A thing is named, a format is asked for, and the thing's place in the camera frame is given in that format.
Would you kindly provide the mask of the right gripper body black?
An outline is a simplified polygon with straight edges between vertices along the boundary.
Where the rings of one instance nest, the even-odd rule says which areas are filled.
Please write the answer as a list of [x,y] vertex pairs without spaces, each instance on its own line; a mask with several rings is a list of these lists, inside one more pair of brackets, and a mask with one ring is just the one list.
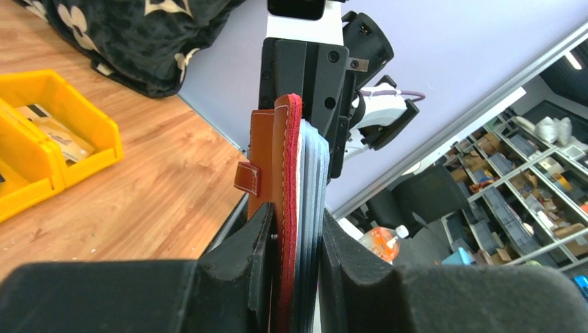
[[345,46],[267,37],[263,41],[259,109],[286,94],[302,99],[302,118],[328,141],[329,178],[343,170],[356,75]]

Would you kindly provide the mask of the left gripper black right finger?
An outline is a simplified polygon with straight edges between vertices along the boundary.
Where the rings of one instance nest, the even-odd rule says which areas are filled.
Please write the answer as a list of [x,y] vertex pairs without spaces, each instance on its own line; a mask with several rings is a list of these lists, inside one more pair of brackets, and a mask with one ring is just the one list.
[[391,265],[325,214],[323,332],[586,332],[587,303],[543,266]]

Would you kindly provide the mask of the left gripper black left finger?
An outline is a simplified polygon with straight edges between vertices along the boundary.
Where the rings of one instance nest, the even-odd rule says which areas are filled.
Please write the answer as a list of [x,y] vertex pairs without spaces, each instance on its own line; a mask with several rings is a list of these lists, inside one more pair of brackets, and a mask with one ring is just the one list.
[[274,219],[263,204],[197,260],[22,265],[1,283],[1,331],[266,332]]

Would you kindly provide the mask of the red card holder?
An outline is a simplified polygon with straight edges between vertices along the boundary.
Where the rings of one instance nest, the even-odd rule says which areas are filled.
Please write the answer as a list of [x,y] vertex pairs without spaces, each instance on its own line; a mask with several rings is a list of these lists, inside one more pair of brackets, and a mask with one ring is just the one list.
[[273,212],[269,262],[268,332],[310,332],[322,239],[329,147],[302,118],[302,99],[286,94],[273,108],[251,114],[248,161],[239,162],[234,186],[249,195],[248,218]]

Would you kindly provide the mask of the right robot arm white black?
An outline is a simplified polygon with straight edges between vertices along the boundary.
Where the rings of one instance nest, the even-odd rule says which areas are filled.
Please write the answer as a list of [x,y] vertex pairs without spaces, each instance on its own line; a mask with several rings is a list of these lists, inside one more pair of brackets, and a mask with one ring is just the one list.
[[346,159],[388,145],[418,114],[423,96],[381,74],[394,51],[371,17],[349,11],[328,22],[326,1],[269,1],[268,9],[321,37],[341,32],[338,42],[268,36],[261,54],[259,107],[293,96],[296,115],[327,140],[327,179],[341,175]]

